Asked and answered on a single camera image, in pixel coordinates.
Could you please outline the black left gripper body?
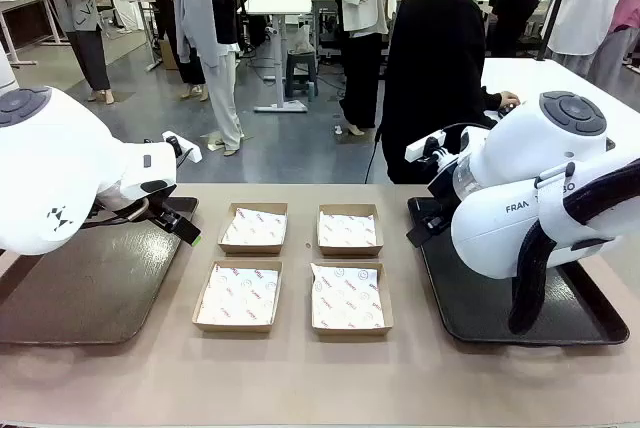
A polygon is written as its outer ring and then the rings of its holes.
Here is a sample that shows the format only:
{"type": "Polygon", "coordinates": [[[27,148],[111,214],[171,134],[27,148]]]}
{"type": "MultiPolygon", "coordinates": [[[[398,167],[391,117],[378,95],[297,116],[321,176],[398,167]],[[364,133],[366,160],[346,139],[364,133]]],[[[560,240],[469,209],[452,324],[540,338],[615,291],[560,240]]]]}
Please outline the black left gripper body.
{"type": "Polygon", "coordinates": [[[181,215],[166,204],[165,198],[148,197],[147,220],[167,233],[174,233],[181,215]]]}

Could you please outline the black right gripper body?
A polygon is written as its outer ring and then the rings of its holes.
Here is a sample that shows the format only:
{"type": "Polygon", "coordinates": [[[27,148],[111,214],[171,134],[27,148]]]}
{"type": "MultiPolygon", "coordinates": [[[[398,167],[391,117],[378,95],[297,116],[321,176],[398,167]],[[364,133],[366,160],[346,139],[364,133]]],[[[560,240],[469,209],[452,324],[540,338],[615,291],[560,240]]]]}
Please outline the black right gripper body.
{"type": "Polygon", "coordinates": [[[453,187],[456,167],[457,163],[452,162],[429,185],[433,199],[426,205],[423,224],[430,234],[440,234],[448,228],[458,207],[458,195],[453,187]]]}

